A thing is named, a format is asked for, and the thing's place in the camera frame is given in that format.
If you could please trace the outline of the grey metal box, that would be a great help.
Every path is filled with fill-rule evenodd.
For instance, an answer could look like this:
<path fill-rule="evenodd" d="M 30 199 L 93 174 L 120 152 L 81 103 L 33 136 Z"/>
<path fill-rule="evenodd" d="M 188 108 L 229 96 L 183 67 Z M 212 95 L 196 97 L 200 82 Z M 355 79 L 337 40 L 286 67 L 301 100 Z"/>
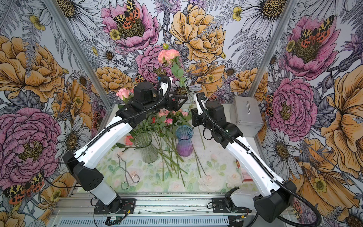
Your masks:
<path fill-rule="evenodd" d="M 230 109 L 230 120 L 245 137 L 256 136 L 264 125 L 257 100 L 253 97 L 236 96 Z"/>

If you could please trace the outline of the pink flower stems on table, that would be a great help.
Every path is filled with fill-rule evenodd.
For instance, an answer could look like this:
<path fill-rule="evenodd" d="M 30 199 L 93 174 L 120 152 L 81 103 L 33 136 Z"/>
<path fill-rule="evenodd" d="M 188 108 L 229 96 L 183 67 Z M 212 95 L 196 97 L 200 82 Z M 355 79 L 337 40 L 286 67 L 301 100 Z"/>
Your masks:
<path fill-rule="evenodd" d="M 183 125 L 191 127 L 194 132 L 193 152 L 188 157 L 181 157 L 176 148 L 178 138 L 175 132 Z M 190 110 L 161 110 L 148 118 L 144 128 L 153 137 L 159 154 L 159 160 L 153 165 L 155 169 L 150 169 L 147 174 L 148 185 L 156 192 L 201 192 L 200 187 L 208 176 L 208 167 L 202 160 L 207 143 L 202 138 L 201 129 L 192 125 Z"/>

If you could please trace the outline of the clear glass vase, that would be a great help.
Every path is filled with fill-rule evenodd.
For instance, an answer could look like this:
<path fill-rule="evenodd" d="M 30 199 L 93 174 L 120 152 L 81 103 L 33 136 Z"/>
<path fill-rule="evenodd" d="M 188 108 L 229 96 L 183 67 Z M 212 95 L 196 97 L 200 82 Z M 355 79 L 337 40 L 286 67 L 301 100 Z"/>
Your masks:
<path fill-rule="evenodd" d="M 143 162 L 154 163 L 158 159 L 158 149 L 153 145 L 153 137 L 149 133 L 140 133 L 135 137 L 135 150 L 139 151 Z"/>

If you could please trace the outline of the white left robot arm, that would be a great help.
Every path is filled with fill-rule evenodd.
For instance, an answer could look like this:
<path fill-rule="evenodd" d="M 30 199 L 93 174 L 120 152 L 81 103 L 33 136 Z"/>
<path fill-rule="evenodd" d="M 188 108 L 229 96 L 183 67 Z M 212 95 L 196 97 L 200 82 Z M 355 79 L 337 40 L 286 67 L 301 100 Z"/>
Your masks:
<path fill-rule="evenodd" d="M 133 98 L 118 110 L 103 130 L 76 152 L 63 155 L 62 159 L 77 183 L 104 205 L 115 204 L 117 193 L 96 169 L 99 161 L 122 137 L 144 121 L 149 113 L 167 105 L 171 85 L 170 77 L 160 79 L 156 88 L 148 81 L 139 83 L 134 87 Z"/>

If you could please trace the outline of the floral table mat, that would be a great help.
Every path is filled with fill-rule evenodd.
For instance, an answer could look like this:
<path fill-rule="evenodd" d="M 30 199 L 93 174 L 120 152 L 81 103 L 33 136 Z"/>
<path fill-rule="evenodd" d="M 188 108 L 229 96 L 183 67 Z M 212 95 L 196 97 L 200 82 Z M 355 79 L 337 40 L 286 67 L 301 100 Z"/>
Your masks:
<path fill-rule="evenodd" d="M 254 184 L 236 159 L 215 141 L 203 139 L 198 129 L 192 137 L 192 153 L 180 157 L 177 142 L 152 135 L 158 148 L 154 162 L 131 146 L 130 137 L 112 148 L 97 165 L 106 182 L 119 193 L 225 193 Z"/>

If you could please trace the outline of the blue purple glass vase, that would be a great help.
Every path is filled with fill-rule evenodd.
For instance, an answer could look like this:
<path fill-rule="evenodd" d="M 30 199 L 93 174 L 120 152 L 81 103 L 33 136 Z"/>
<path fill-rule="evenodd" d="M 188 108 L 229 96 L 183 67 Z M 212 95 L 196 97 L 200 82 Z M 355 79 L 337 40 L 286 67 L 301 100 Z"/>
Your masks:
<path fill-rule="evenodd" d="M 177 128 L 175 132 L 178 138 L 177 152 L 181 157 L 188 157 L 193 152 L 192 137 L 194 136 L 193 129 L 187 125 Z"/>

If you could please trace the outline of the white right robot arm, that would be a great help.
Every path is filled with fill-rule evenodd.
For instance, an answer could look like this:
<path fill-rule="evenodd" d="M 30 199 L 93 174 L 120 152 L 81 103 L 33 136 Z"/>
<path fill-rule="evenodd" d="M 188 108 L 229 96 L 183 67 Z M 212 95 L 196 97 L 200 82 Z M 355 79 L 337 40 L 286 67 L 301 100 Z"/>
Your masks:
<path fill-rule="evenodd" d="M 210 130 L 212 139 L 229 151 L 247 171 L 258 188 L 252 196 L 254 209 L 266 221 L 273 222 L 291 205 L 296 186 L 277 175 L 250 147 L 240 129 L 227 122 L 223 106 L 209 101 L 203 94 L 195 95 L 196 108 L 192 110 L 193 126 Z"/>

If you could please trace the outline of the metal scissors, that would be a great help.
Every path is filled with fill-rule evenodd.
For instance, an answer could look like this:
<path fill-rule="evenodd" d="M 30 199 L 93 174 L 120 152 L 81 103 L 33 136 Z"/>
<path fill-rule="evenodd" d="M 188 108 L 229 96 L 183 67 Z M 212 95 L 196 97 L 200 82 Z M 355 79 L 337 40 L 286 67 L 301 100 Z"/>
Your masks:
<path fill-rule="evenodd" d="M 140 182 L 140 176 L 138 174 L 131 174 L 131 172 L 127 170 L 126 161 L 124 161 L 120 156 L 118 156 L 118 161 L 118 166 L 120 170 L 123 171 L 125 178 L 125 181 L 121 183 L 121 189 L 126 191 L 130 187 L 130 182 L 133 184 L 138 184 Z"/>

